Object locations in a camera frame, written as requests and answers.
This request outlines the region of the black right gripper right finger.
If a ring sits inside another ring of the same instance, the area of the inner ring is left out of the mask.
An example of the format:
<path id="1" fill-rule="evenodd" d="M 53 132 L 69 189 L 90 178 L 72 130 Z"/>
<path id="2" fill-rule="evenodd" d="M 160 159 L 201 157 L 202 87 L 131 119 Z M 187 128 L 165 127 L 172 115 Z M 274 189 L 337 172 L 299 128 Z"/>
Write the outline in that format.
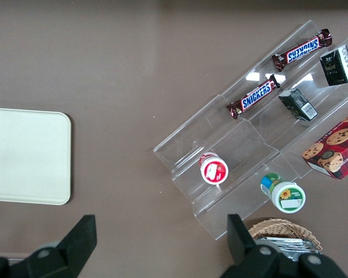
<path id="1" fill-rule="evenodd" d="M 256 244 L 237 214 L 227 216 L 227 242 L 234 265 L 222 277 L 347 277 L 326 255 L 305 253 L 295 262 L 268 245 Z"/>

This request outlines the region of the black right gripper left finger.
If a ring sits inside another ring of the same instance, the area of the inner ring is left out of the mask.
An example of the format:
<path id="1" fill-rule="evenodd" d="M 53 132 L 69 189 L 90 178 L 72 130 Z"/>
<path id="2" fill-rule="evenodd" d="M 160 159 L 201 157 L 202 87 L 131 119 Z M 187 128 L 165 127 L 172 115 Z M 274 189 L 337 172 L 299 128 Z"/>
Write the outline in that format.
<path id="1" fill-rule="evenodd" d="M 46 244 L 13 265 L 0 257 L 0 277 L 78 277 L 96 245 L 95 216 L 85 215 L 57 244 Z"/>

